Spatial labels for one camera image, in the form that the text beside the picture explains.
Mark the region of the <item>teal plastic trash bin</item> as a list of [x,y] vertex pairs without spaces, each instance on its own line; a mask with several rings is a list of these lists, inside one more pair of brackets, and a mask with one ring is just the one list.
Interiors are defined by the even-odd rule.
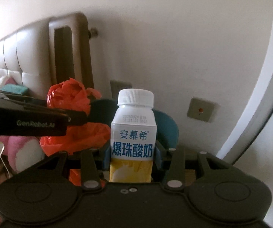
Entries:
[[93,153],[96,167],[109,170],[111,160],[153,162],[154,169],[169,169],[178,143],[178,126],[167,114],[133,105],[118,106],[116,101],[92,102],[89,120],[111,128],[111,140]]

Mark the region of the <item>yogurt drink bottle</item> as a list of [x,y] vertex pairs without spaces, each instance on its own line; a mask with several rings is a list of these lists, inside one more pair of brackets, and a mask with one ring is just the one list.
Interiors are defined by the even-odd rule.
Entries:
[[154,94],[123,89],[111,123],[110,182],[149,183],[157,136]]

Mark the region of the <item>orange plastic bag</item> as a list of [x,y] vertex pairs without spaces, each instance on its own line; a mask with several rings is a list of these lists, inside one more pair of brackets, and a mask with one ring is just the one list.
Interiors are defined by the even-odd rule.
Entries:
[[86,88],[76,79],[69,79],[50,87],[47,107],[67,112],[66,134],[63,136],[43,136],[40,145],[46,156],[66,151],[70,156],[79,156],[81,151],[93,153],[104,150],[110,140],[109,125],[89,121],[91,98],[98,100],[101,93],[94,88]]

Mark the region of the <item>teal book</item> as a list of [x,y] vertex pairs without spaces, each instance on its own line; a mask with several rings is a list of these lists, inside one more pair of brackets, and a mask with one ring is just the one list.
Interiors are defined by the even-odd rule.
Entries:
[[2,91],[19,94],[19,95],[28,95],[29,89],[25,86],[20,86],[17,84],[6,84],[1,88]]

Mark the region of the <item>wooden nightstand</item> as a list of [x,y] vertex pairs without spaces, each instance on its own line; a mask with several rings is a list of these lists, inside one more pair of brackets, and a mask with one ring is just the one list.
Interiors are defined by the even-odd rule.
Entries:
[[[185,147],[184,149],[186,160],[196,160],[197,159],[197,151],[189,149]],[[185,169],[185,185],[190,186],[196,181],[196,172],[193,167],[188,166]]]

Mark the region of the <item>pink plush toy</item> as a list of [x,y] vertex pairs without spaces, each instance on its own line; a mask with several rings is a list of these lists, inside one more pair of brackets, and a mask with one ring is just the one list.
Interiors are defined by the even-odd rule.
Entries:
[[44,159],[40,140],[33,136],[0,136],[5,146],[3,155],[8,157],[10,167],[17,173]]

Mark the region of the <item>beige padded headboard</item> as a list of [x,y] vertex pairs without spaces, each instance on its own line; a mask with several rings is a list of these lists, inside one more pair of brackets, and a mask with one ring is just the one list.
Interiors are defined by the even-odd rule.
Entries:
[[40,99],[52,86],[48,24],[49,19],[33,22],[0,40],[0,78],[13,78]]

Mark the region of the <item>wall switch red light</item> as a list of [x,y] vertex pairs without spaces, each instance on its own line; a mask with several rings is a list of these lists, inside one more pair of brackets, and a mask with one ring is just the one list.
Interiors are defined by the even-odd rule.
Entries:
[[189,104],[187,117],[207,123],[211,120],[214,108],[215,103],[193,97]]

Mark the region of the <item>wall socket plate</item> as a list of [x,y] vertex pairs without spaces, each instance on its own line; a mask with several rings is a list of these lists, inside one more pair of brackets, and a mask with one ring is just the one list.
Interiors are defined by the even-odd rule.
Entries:
[[118,100],[118,94],[122,89],[131,89],[132,84],[125,81],[118,81],[118,80],[111,80],[110,81],[111,87],[111,95],[112,99]]

